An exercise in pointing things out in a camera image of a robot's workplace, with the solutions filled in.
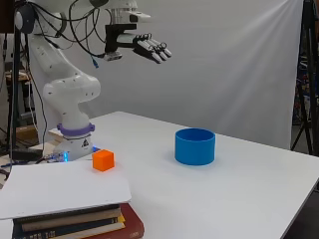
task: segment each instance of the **white paper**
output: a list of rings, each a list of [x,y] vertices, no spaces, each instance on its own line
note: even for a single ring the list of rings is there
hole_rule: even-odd
[[[14,166],[0,194],[0,219],[69,211],[131,200],[121,165],[99,172],[91,160]]]
[[[0,238],[1,239],[11,239],[13,231],[12,220],[0,221]]]

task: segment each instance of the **blue cup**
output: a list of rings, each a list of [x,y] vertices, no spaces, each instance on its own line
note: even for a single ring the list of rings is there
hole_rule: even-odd
[[[202,128],[187,128],[175,134],[175,158],[186,165],[207,165],[215,159],[215,134]]]

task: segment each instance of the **book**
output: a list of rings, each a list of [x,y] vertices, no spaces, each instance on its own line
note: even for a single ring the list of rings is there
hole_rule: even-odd
[[[83,215],[88,213],[95,213],[100,211],[107,211],[107,210],[118,209],[118,208],[120,208],[119,204],[113,204],[113,205],[107,205],[107,206],[92,207],[87,209],[52,213],[52,214],[46,214],[46,215],[20,217],[20,218],[14,219],[14,221],[17,223],[23,224],[23,223],[39,222],[44,220],[52,220],[56,218],[63,218],[63,217],[69,217],[69,216]]]
[[[111,218],[106,220],[80,223],[70,226],[62,226],[33,232],[23,232],[22,226],[15,223],[13,227],[13,239],[48,239],[48,238],[83,238],[110,232],[124,228],[124,218]]]
[[[53,218],[49,220],[35,221],[22,223],[22,230],[24,232],[39,231],[48,228],[69,226],[85,222],[100,221],[121,216],[121,208],[111,209],[100,212],[92,212],[87,214],[80,214],[74,216],[66,216],[60,218]]]
[[[121,204],[121,212],[126,218],[125,228],[113,232],[108,232],[87,239],[140,239],[144,236],[145,227],[142,220],[133,210],[130,204]]]

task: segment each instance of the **white curtain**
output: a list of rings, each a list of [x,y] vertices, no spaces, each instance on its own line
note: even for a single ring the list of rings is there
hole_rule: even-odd
[[[98,61],[95,69],[79,47],[67,50],[71,62],[102,83],[100,97],[83,104],[84,112],[97,117],[124,111],[289,147],[303,0],[138,3],[154,17],[138,32],[166,42],[173,57],[157,65],[122,50],[122,60]],[[104,48],[97,38],[91,46],[95,52]],[[45,79],[36,81],[42,88]],[[49,127],[55,126],[57,118],[46,111]],[[42,124],[40,107],[37,117]]]

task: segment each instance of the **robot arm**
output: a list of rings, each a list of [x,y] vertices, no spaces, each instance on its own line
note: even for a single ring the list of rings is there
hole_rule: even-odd
[[[74,22],[80,21],[72,17],[73,11],[88,7],[93,7],[89,15],[99,8],[108,11],[111,16],[111,24],[106,26],[106,46],[100,55],[92,54],[82,45],[73,26]],[[68,18],[60,14],[66,10],[69,10]],[[126,33],[136,30],[138,23],[149,19],[149,15],[138,11],[135,0],[23,0],[16,4],[16,27],[21,33],[31,35],[30,50],[33,62],[36,61],[36,64],[32,64],[31,60],[31,70],[41,71],[43,74],[40,75],[50,81],[44,87],[43,96],[61,116],[58,129],[64,141],[56,147],[55,152],[68,154],[68,160],[92,153],[91,132],[95,127],[89,117],[79,110],[78,104],[98,97],[101,85],[96,78],[72,65],[49,36],[64,36],[63,32],[69,24],[73,37],[91,57],[114,61],[122,57],[119,48],[131,48],[135,53],[160,64],[171,57],[165,43],[155,40],[152,34]]]

